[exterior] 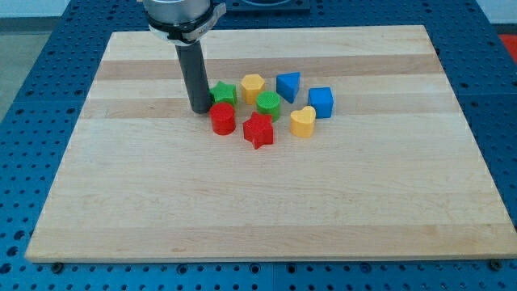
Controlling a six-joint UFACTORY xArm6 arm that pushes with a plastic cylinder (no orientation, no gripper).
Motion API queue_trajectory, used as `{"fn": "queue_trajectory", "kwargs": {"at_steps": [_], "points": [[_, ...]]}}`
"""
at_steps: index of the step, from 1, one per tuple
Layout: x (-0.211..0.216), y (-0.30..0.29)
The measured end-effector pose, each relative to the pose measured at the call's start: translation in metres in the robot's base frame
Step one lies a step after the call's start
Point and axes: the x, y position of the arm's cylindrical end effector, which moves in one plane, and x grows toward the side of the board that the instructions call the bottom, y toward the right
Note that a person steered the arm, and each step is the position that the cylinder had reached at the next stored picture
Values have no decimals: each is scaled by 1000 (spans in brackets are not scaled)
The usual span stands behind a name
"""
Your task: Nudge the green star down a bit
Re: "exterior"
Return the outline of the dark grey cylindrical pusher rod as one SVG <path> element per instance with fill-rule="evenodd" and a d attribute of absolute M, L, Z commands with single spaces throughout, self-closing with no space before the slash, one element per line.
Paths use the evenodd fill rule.
<path fill-rule="evenodd" d="M 176 45 L 187 96 L 191 110 L 197 114 L 205 114 L 212 106 L 208 77 L 205 69 L 204 55 L 199 41 L 190 45 Z"/>

